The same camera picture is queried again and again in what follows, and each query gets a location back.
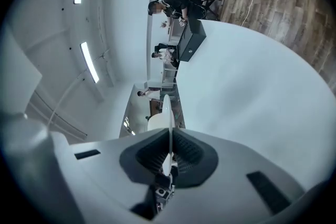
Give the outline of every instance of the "white shirt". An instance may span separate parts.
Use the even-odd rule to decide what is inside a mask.
[[[159,58],[163,61],[163,62],[172,62],[172,53],[174,52],[173,49],[160,49],[159,53],[162,55]]]
[[[145,93],[145,96],[150,101],[152,99],[159,100],[160,99],[160,91],[148,91],[148,92]]]

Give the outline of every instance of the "black slot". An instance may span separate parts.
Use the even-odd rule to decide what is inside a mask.
[[[91,150],[91,151],[76,153],[75,157],[76,157],[76,159],[84,159],[84,158],[95,156],[95,155],[98,155],[98,154],[100,154],[100,152],[98,150]]]
[[[262,172],[246,175],[273,215],[290,206],[289,200]]]

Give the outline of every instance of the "white tabletop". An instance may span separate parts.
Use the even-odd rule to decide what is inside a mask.
[[[305,189],[334,166],[336,99],[284,45],[244,27],[202,21],[207,38],[181,62],[187,129],[249,146]]]

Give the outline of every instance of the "person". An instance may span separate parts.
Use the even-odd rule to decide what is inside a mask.
[[[149,101],[155,100],[160,102],[160,91],[151,91],[150,89],[147,89],[146,91],[138,91],[139,97],[146,97]]]
[[[159,52],[153,52],[152,58],[159,58],[163,62],[169,62],[175,68],[179,67],[177,52],[174,49],[160,49]]]
[[[204,9],[190,0],[155,0],[148,5],[148,14],[159,14],[163,12],[167,16],[167,25],[170,26],[172,19],[189,18],[203,19],[206,16]]]

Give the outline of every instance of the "black case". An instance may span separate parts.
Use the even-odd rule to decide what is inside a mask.
[[[188,62],[205,38],[202,22],[196,19],[189,19],[177,45],[179,60]]]

